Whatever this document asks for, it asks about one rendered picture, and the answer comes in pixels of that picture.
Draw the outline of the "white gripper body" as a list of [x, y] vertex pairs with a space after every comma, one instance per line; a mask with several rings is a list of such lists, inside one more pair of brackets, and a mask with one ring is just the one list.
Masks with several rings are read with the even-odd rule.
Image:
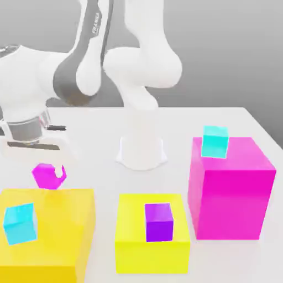
[[9, 159], [33, 163], [68, 163], [77, 159], [70, 141], [55, 135], [29, 144], [0, 137], [0, 153]]

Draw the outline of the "small magenta cube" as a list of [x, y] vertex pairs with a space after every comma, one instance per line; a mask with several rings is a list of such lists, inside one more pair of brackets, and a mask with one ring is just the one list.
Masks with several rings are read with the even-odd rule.
[[64, 166], [61, 169], [62, 176], [57, 177], [55, 167], [52, 164], [39, 163], [32, 170], [32, 174], [39, 188], [57, 190], [67, 177]]

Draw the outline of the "small cyan cube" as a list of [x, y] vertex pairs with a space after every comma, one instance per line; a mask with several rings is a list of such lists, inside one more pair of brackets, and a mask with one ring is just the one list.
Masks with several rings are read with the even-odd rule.
[[7, 207], [3, 228], [9, 245], [37, 240], [38, 221], [34, 203]]

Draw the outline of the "small purple cube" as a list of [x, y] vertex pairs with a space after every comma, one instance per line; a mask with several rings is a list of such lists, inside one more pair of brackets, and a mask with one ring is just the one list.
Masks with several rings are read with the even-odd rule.
[[171, 204], [146, 203], [145, 237], [146, 242], [169, 242], [173, 239], [174, 218]]

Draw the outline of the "small turquoise cube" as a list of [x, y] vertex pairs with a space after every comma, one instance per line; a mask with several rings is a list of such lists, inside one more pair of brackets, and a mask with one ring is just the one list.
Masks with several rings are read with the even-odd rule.
[[201, 156], [206, 158], [225, 159], [227, 156], [229, 135], [227, 127], [205, 125]]

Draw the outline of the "large orange box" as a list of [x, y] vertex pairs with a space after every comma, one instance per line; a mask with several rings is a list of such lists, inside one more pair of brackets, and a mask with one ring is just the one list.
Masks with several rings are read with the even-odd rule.
[[[9, 245], [7, 207], [33, 203], [38, 238]], [[4, 189], [0, 194], [0, 283], [85, 283], [95, 228], [92, 189]]]

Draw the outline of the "large yellow box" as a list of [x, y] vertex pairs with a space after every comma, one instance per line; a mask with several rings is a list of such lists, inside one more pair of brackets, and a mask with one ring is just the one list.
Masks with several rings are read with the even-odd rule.
[[[146, 203], [171, 204], [173, 239], [146, 242]], [[115, 233], [116, 272], [119, 274], [185, 274], [188, 272], [190, 235], [180, 194], [122, 193]]]

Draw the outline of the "large magenta box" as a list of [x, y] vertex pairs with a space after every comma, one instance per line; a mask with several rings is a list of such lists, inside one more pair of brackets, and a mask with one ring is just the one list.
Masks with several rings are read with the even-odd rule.
[[188, 207], [198, 240], [257, 240], [276, 169], [251, 137], [231, 137], [225, 159], [192, 140]]

